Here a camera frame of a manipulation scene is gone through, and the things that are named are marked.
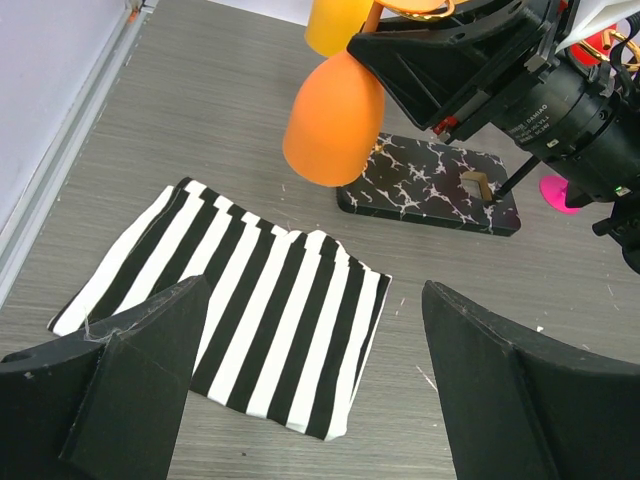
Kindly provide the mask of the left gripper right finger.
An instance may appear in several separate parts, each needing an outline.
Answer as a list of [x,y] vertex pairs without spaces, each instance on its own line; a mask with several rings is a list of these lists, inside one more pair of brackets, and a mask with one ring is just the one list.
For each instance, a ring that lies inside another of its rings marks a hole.
[[639,367],[428,281],[422,316],[459,479],[636,479]]

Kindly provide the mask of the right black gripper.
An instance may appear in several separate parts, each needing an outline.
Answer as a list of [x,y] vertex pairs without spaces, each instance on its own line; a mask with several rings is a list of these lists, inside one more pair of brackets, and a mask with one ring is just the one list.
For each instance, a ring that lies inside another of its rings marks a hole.
[[[578,2],[565,10],[571,27]],[[570,46],[558,48],[569,34],[561,24],[530,49],[544,21],[543,7],[461,7],[432,22],[394,17],[355,35],[347,51],[419,129],[438,124],[437,134],[463,140],[492,123],[549,165],[624,164],[625,41],[608,62],[587,67]],[[480,91],[490,92],[462,109]]]

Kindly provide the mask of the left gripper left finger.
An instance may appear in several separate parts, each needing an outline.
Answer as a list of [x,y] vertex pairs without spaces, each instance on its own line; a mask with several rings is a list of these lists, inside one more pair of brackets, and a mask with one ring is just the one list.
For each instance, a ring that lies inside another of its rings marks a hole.
[[4,479],[164,479],[210,288],[190,277],[1,361]]

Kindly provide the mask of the yellow plastic wine glass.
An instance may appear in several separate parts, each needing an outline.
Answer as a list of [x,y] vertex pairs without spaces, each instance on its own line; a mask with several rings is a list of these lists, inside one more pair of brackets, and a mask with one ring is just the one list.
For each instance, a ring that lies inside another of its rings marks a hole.
[[341,52],[366,22],[372,4],[368,0],[314,0],[304,34],[308,46],[324,57]]

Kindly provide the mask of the orange plastic wine glass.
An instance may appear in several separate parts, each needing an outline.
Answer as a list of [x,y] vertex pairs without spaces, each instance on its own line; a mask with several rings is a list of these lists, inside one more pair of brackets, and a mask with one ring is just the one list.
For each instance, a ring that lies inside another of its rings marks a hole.
[[[360,32],[374,32],[382,12],[411,19],[444,18],[454,1],[372,1]],[[282,151],[289,166],[304,179],[325,187],[356,180],[365,169],[384,119],[380,82],[346,50],[325,60],[309,74],[293,103]]]

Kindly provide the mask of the gold wine glass rack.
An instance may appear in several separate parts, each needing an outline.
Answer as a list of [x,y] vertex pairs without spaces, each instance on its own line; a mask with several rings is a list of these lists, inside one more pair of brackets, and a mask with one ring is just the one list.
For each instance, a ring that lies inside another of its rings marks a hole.
[[[639,45],[639,11],[616,29]],[[451,143],[381,134],[368,171],[341,190],[340,205],[361,214],[510,236],[520,227],[512,190],[544,164],[510,185],[528,160],[492,124]]]

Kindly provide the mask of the pink plastic wine glass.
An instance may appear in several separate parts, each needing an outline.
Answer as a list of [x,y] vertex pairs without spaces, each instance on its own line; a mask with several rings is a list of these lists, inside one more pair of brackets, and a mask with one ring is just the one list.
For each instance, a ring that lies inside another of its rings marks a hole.
[[575,215],[580,209],[566,205],[568,185],[566,179],[556,175],[545,176],[538,183],[539,192],[549,206],[563,214]]

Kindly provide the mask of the red plastic wine glass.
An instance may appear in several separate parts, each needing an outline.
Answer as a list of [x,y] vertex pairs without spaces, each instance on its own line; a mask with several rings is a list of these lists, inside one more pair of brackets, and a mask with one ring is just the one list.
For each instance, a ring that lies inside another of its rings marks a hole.
[[[608,62],[613,47],[625,41],[627,37],[616,28],[607,28],[581,40],[569,47],[569,52],[584,66],[590,67],[602,62]],[[630,57],[624,57],[622,64],[630,71],[639,70],[639,45],[630,40],[625,49]]]

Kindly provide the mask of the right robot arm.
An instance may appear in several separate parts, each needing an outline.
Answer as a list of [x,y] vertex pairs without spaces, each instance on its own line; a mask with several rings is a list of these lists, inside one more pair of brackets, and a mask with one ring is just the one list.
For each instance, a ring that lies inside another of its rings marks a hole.
[[515,185],[544,163],[568,183],[567,205],[609,203],[593,232],[639,266],[639,66],[620,41],[597,65],[567,40],[575,1],[466,1],[430,20],[398,13],[359,32],[348,52],[419,129],[447,143],[487,124],[529,154]]

